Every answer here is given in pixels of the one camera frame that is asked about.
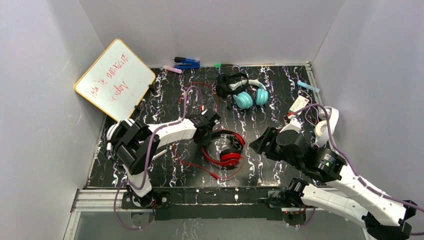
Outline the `red headphones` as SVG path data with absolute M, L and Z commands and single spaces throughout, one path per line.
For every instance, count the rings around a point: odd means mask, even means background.
M 212 163 L 216 166 L 226 167 L 226 168 L 235 168 L 235 167 L 237 167 L 237 165 L 240 165 L 239 168 L 236 170 L 236 172 L 234 172 L 233 174 L 226 176 L 226 177 L 220 177 L 219 175 L 215 174 L 213 171 L 210 171 L 210 170 L 206 169 L 205 167 L 203 167 L 201 165 L 194 164 L 192 162 L 183 161 L 182 158 L 179 156 L 178 149 L 176 148 L 176 146 L 174 144 L 172 145 L 172 149 L 174 150 L 176 159 L 182 165 L 192 166 L 194 168 L 203 170 L 203 171 L 207 172 L 211 177 L 213 177 L 216 180 L 230 179 L 230 178 L 234 177 L 236 174 L 238 174 L 245 164 L 245 159 L 242 156 L 242 150 L 244 149 L 244 146 L 246 145 L 246 141 L 244 140 L 242 135 L 240 135 L 239 133 L 228 130 L 228 129 L 222 129 L 222 128 L 217 129 L 217 130 L 212 132 L 212 139 L 217 139 L 217 138 L 220 138 L 224 135 L 227 135 L 228 138 L 231 140 L 232 147 L 222 150 L 219 153 L 219 159 L 218 160 L 212 158 L 209 155 L 209 153 L 208 153 L 209 145 L 208 144 L 201 146 L 201 152 L 203 154 L 203 157 L 209 163 Z

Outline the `black and white headphones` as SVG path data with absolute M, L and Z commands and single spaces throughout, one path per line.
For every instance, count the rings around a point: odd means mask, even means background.
M 119 120 L 117 123 L 113 124 L 106 132 L 106 153 L 105 156 L 108 160 L 113 161 L 114 163 L 121 165 L 122 163 L 120 162 L 119 158 L 116 156 L 115 153 L 113 153 L 113 144 L 112 144 L 112 140 L 113 140 L 113 135 L 116 131 L 116 129 L 120 126 L 121 124 L 121 120 Z

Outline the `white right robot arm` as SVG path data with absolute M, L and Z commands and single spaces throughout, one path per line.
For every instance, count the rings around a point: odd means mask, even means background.
M 271 207 L 283 204 L 312 206 L 356 223 L 377 240 L 407 240 L 418 233 L 407 220 L 415 216 L 411 200 L 393 200 L 356 176 L 347 161 L 335 151 L 312 146 L 295 130 L 269 127 L 249 147 L 274 161 L 285 161 L 307 177 L 336 188 L 344 194 L 322 190 L 307 181 L 293 178 L 288 187 L 265 200 Z

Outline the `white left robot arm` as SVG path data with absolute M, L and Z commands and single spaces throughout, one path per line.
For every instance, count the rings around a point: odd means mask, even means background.
M 154 202 L 148 168 L 159 155 L 158 149 L 174 142 L 193 140 L 196 144 L 212 139 L 221 117 L 207 109 L 199 114 L 160 123 L 138 123 L 132 118 L 119 120 L 106 132 L 106 149 L 123 166 L 127 175 L 126 189 L 137 206 L 147 208 Z

